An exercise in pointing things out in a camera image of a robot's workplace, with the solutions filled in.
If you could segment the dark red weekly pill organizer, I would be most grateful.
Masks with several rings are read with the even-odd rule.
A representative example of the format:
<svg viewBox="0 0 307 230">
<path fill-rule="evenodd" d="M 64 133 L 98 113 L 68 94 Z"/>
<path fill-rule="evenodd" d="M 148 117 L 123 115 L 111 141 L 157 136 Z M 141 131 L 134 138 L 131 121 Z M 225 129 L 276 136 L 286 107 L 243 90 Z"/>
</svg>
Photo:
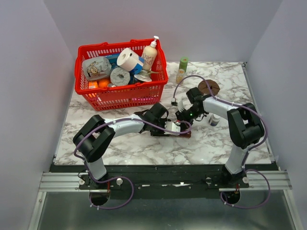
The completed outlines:
<svg viewBox="0 0 307 230">
<path fill-rule="evenodd" d="M 188 133 L 185 133 L 185 134 L 170 134 L 169 137 L 172 137 L 172 138 L 191 138 L 191 131 L 189 131 Z"/>
</svg>

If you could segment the white pill bottle blue label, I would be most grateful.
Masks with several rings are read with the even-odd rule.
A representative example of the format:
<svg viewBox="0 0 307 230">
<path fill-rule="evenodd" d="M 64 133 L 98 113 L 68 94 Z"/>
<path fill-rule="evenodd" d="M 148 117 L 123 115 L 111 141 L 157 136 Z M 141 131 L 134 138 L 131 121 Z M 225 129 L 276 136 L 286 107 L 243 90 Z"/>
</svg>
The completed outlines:
<svg viewBox="0 0 307 230">
<path fill-rule="evenodd" d="M 220 121 L 221 117 L 215 114 L 212 114 L 211 117 L 209 118 L 209 125 L 215 127 L 218 125 L 219 121 Z"/>
</svg>

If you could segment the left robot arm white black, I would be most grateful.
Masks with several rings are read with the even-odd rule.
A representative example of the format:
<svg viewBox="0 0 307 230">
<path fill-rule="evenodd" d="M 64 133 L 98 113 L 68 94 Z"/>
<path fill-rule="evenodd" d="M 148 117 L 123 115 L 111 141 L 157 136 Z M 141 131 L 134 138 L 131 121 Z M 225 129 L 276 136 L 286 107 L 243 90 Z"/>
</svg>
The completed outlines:
<svg viewBox="0 0 307 230">
<path fill-rule="evenodd" d="M 106 168 L 102 156 L 112 139 L 144 131 L 149 131 L 152 136 L 164 136 L 164 131 L 156 128 L 165 128 L 165 123 L 169 121 L 163 115 L 168 115 L 168 110 L 156 103 L 150 109 L 135 112 L 127 117 L 103 119 L 100 115 L 94 115 L 87 121 L 72 141 L 92 174 L 90 184 L 95 189 L 102 189 L 106 185 Z"/>
</svg>

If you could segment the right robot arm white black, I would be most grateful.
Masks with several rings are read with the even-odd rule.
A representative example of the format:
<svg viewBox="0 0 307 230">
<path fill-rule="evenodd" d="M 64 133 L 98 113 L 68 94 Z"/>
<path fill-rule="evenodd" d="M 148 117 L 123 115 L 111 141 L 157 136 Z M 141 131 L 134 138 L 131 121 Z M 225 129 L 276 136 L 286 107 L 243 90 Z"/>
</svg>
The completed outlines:
<svg viewBox="0 0 307 230">
<path fill-rule="evenodd" d="M 265 135 L 265 129 L 257 115 L 255 106 L 251 103 L 244 105 L 222 101 L 209 94 L 204 95 L 198 88 L 192 88 L 186 93 L 191 107 L 187 110 L 182 102 L 173 98 L 171 104 L 178 107 L 176 117 L 179 121 L 193 123 L 203 114 L 212 113 L 228 121 L 229 134 L 233 142 L 230 156 L 223 166 L 221 183 L 230 188 L 238 182 L 238 176 L 243 172 L 248 155 L 248 149 L 257 144 Z"/>
</svg>

